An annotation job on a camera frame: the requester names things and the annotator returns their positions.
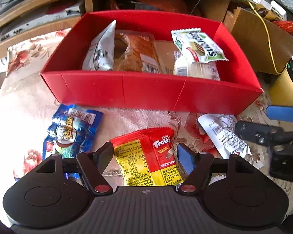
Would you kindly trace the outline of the blue sausage snack packet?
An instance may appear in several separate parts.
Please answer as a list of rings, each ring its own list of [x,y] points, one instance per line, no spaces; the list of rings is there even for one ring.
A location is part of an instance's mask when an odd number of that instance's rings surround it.
[[[77,105],[61,104],[52,117],[43,142],[43,159],[60,154],[75,158],[91,150],[103,113]]]

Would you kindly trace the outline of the white red sachet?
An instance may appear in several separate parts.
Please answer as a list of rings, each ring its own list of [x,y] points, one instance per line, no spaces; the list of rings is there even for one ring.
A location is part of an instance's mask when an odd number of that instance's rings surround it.
[[[248,144],[235,133],[237,119],[233,115],[207,113],[197,120],[223,159],[232,154],[242,158],[251,154]]]

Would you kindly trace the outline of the red yellow Trolli packet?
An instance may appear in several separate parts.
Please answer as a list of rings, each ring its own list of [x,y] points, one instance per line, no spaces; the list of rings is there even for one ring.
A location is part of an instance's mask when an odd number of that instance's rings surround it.
[[[169,127],[138,130],[110,140],[126,186],[177,186],[183,182]]]

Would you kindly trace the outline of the pink red cake packet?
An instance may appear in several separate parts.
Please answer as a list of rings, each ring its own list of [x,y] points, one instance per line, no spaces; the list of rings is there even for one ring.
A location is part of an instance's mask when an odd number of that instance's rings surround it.
[[[174,56],[174,75],[220,81],[216,62],[212,61],[209,63],[190,63],[190,61],[188,61],[179,51],[175,51]]]

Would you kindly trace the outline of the green Kaprons wafer packet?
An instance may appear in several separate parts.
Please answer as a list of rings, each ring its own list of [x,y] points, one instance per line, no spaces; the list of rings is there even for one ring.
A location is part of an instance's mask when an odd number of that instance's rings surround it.
[[[190,62],[228,61],[223,50],[201,28],[171,31],[173,43]]]

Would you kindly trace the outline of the orange spicy snack packet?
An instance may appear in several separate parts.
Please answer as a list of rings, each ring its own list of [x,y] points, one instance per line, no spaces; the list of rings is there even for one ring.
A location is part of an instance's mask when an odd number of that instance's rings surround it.
[[[154,36],[129,30],[115,31],[113,70],[162,74]]]

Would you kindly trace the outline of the yellow trash bin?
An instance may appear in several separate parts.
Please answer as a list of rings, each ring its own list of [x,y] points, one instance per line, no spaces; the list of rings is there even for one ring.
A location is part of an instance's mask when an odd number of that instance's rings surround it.
[[[293,56],[284,72],[272,81],[269,96],[274,105],[293,106]]]

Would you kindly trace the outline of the brown cardboard box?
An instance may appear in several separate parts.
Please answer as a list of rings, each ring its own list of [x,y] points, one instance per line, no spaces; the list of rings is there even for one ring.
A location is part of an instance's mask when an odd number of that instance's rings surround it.
[[[293,55],[293,36],[243,8],[227,11],[223,23],[256,72],[278,75]]]

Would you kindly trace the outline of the red cardboard box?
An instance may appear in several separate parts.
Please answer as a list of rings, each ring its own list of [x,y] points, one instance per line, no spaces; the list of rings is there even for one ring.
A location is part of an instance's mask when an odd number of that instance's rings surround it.
[[[41,76],[81,106],[238,115],[263,91],[221,22],[162,11],[85,14]]]

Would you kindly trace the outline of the red plastic bag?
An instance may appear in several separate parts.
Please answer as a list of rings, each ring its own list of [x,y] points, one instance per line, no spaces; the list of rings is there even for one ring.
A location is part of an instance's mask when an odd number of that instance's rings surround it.
[[[273,24],[293,35],[293,21],[274,21]]]

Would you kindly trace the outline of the floral beige table cloth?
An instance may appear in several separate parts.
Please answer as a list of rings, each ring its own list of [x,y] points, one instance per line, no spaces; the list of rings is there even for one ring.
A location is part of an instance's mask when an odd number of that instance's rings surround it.
[[[49,91],[40,71],[67,30],[51,32],[8,48],[12,69],[0,90],[0,220],[7,217],[2,199],[7,189],[42,159],[43,142],[59,102]],[[196,113],[174,113],[137,109],[102,109],[94,150],[106,141],[151,127],[171,127],[178,142],[195,152],[217,154],[200,127]]]

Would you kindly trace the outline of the silver media player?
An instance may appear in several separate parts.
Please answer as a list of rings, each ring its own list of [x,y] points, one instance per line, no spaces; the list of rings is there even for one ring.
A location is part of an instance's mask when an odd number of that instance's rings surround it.
[[[85,12],[83,0],[58,1],[22,15],[3,27],[0,41],[53,21],[68,19]]]

